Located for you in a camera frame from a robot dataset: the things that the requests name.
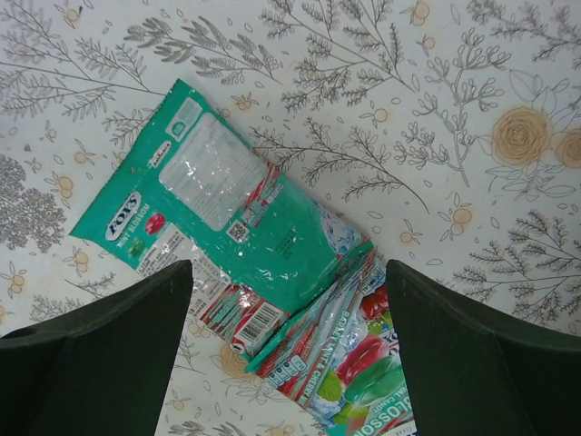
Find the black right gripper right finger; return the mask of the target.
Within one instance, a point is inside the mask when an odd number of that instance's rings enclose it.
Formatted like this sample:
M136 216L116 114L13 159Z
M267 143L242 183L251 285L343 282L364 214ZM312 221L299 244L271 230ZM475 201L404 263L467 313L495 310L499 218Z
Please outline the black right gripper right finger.
M389 308L421 435L577 435L580 339L386 265Z

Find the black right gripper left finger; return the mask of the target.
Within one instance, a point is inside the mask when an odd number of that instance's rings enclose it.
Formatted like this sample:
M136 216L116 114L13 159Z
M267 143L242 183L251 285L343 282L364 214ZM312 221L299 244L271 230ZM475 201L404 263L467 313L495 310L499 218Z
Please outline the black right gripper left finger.
M178 261L1 339L4 435L153 435L192 296Z

